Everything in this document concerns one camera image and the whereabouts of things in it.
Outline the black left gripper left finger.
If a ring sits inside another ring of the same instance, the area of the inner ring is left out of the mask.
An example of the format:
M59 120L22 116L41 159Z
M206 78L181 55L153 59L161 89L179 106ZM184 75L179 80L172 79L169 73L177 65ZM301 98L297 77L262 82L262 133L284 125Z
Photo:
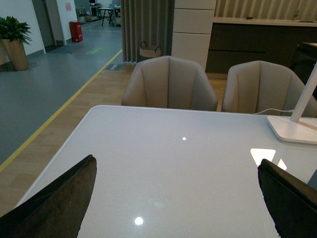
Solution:
M97 161L88 155L0 219L2 238L75 238L88 209Z

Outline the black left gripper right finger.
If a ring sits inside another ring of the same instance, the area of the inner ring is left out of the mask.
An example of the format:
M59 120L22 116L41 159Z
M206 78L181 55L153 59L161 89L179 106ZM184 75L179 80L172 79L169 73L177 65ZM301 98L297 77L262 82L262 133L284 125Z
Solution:
M258 166L264 202L281 238L317 236L317 190L267 159Z

